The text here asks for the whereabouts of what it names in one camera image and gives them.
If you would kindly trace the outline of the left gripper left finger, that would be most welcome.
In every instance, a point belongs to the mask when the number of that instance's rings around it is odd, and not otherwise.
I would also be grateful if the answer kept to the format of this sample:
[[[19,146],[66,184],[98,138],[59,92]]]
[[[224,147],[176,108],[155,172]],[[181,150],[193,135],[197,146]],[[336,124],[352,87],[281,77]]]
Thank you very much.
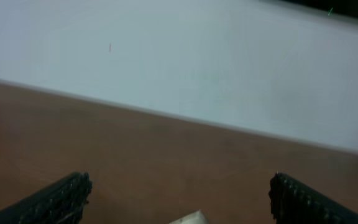
[[[79,224],[92,181],[74,172],[0,211],[0,224]]]

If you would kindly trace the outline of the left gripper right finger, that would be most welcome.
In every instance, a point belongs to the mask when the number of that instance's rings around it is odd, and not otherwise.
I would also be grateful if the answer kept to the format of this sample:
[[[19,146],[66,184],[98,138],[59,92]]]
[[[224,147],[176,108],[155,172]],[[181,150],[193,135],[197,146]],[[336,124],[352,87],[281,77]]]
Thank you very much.
[[[358,224],[358,213],[284,173],[270,180],[268,196],[277,224]]]

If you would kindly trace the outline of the Galaxy S25 Ultra smartphone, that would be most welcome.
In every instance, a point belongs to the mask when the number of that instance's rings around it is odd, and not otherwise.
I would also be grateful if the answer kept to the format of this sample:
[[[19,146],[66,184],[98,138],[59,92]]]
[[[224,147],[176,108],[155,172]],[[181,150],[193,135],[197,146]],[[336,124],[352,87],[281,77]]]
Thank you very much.
[[[169,224],[209,224],[209,222],[203,212],[201,210],[197,210],[193,213],[185,215],[184,217],[174,220]]]

